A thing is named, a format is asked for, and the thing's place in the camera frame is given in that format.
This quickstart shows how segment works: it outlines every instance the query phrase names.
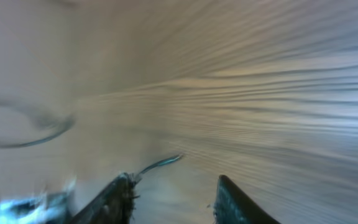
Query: wood grain surface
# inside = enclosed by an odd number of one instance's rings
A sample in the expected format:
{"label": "wood grain surface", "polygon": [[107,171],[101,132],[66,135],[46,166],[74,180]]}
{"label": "wood grain surface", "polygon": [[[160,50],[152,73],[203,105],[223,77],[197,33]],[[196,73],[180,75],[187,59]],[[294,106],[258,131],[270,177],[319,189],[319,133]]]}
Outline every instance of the wood grain surface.
{"label": "wood grain surface", "polygon": [[80,179],[186,154],[141,183],[134,223],[212,223],[219,174],[282,223],[358,223],[358,1],[99,0],[77,16]]}

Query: wooden floor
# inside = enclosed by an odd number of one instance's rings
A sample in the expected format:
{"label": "wooden floor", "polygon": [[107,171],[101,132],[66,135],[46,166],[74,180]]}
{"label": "wooden floor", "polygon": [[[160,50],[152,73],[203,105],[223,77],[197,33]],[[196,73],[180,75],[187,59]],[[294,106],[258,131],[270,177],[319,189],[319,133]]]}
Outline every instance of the wooden floor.
{"label": "wooden floor", "polygon": [[78,132],[98,146],[76,162],[103,157],[92,176],[186,154],[145,177],[134,223],[212,223],[219,174],[282,223],[358,223],[358,1],[100,0],[78,14]]}

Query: wood grain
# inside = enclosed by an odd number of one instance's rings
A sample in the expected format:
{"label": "wood grain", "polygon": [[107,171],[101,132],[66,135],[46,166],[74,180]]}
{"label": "wood grain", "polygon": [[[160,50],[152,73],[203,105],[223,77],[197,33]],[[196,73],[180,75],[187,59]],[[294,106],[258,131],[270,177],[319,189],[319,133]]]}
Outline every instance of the wood grain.
{"label": "wood grain", "polygon": [[186,154],[145,180],[142,223],[211,222],[219,174],[282,223],[358,223],[358,1],[91,1],[78,15],[78,131],[97,133],[84,142],[135,169]]}

